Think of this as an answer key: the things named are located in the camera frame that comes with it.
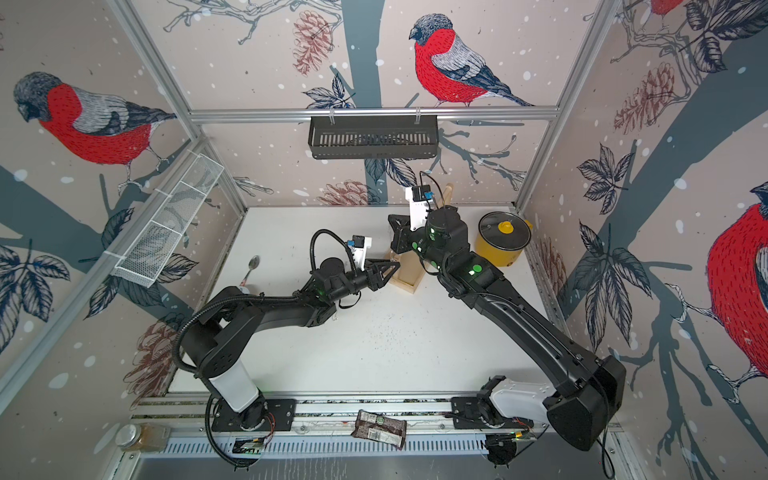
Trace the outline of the white mesh wall shelf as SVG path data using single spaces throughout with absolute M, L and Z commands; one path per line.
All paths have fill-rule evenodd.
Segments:
M 167 192 L 160 191 L 160 206 L 144 222 L 127 251 L 118 256 L 111 275 L 141 287 L 158 281 L 223 171 L 216 160 L 195 154 L 173 186 Z

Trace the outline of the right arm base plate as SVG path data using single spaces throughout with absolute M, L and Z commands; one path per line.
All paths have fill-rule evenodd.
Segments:
M 530 419 L 504 417 L 489 400 L 478 397 L 452 397 L 451 418 L 455 429 L 503 429 L 516 428 L 529 431 L 535 425 Z

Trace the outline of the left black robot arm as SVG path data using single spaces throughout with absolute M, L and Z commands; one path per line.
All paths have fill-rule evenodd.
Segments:
M 290 296 L 221 290 L 179 328 L 174 364 L 206 386 L 210 398 L 234 415 L 238 429 L 258 429 L 270 412 L 241 361 L 246 346 L 260 331 L 320 326 L 346 308 L 344 298 L 385 287 L 400 264 L 369 258 L 358 263 L 354 253 L 365 249 L 362 236 L 345 241 L 331 230 L 317 230 L 309 243 L 310 277 L 302 288 Z

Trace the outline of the metal spoon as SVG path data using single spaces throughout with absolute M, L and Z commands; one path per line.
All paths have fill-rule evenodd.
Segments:
M 240 282 L 241 286 L 245 286 L 247 284 L 247 281 L 249 279 L 250 274 L 259 266 L 259 264 L 260 264 L 260 256 L 259 255 L 254 255 L 253 257 L 251 257 L 249 259 L 248 265 L 247 265 L 248 270 L 247 270 L 246 274 L 244 275 L 243 279 Z

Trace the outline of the glass jar with metal lid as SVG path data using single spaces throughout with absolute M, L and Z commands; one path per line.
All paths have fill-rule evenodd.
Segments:
M 127 424 L 115 435 L 123 451 L 159 452 L 167 446 L 171 429 L 156 423 Z

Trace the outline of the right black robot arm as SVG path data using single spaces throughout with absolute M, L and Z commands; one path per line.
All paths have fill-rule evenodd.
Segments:
M 626 369 L 603 359 L 556 328 L 527 302 L 503 272 L 470 248 L 458 209 L 427 214 L 413 230 L 407 215 L 390 214 L 391 248 L 432 263 L 449 296 L 491 320 L 538 365 L 555 389 L 543 400 L 547 423 L 571 446 L 589 450 L 623 402 Z

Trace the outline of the yellow pot with black lid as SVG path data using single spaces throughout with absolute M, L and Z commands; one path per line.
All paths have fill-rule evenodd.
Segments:
M 489 212 L 478 222 L 475 251 L 496 267 L 508 267 L 519 258 L 531 238 L 531 226 L 522 217 L 510 212 Z

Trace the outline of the black round fixture under rail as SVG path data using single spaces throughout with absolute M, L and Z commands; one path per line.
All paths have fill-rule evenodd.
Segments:
M 494 467 L 505 466 L 517 456 L 517 439 L 512 434 L 487 435 L 485 437 L 486 459 Z

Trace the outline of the dark snack wrapper packet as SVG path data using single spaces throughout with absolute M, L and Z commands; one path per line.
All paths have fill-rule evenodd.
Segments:
M 406 444 L 407 428 L 405 420 L 359 410 L 351 436 L 402 450 Z

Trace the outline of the small electronics board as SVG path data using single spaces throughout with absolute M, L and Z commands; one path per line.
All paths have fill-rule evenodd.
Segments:
M 233 455 L 260 455 L 267 444 L 266 438 L 236 438 L 232 446 Z

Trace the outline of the wooden jewelry display stand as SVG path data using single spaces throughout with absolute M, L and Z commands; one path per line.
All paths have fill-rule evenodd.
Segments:
M 449 204 L 452 198 L 452 189 L 453 189 L 453 185 L 448 184 L 447 190 L 446 190 L 448 196 L 447 196 L 447 199 L 443 200 L 442 203 L 439 203 L 436 201 L 435 194 L 431 190 L 434 195 L 434 198 L 430 202 L 430 211 L 437 210 L 438 208 Z M 421 260 L 417 255 L 417 253 L 414 250 L 411 250 L 404 254 L 395 254 L 390 249 L 389 258 L 391 260 L 396 260 L 400 262 L 400 268 L 393 275 L 392 279 L 390 280 L 390 283 L 411 294 L 414 294 L 418 289 L 418 286 L 425 275 L 425 270 L 421 265 Z

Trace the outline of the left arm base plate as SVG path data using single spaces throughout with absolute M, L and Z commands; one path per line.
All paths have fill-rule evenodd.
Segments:
M 257 399 L 241 412 L 224 400 L 210 408 L 213 432 L 287 432 L 291 430 L 297 402 L 294 399 Z

